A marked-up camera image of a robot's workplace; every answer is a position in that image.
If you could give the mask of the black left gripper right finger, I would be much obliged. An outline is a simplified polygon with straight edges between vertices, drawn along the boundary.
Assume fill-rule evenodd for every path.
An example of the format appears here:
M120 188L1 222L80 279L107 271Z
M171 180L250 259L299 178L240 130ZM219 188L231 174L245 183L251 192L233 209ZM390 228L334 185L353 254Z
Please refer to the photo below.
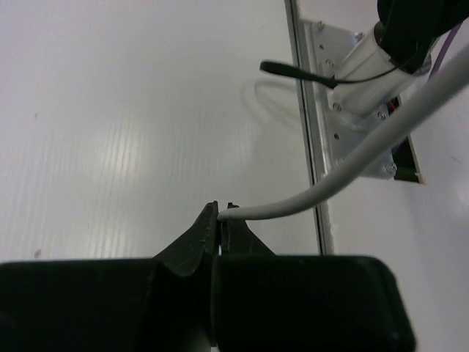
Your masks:
M221 351L414 351L390 268L374 257L273 253L243 220L220 223L214 330Z

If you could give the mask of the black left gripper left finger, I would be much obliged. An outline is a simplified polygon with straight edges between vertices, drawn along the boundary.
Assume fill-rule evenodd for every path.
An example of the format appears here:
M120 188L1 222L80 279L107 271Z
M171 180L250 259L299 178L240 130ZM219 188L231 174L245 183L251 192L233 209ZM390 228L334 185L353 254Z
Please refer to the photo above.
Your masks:
M1 265L3 351L210 351L218 205L154 257Z

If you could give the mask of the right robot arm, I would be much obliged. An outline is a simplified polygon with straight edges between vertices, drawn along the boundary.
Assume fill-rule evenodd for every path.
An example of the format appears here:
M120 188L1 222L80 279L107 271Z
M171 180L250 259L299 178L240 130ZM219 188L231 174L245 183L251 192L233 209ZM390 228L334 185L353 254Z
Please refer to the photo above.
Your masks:
M332 89L341 107L366 115L421 75L434 41L468 18L467 1L379 1L379 21L331 77L265 60L260 70Z

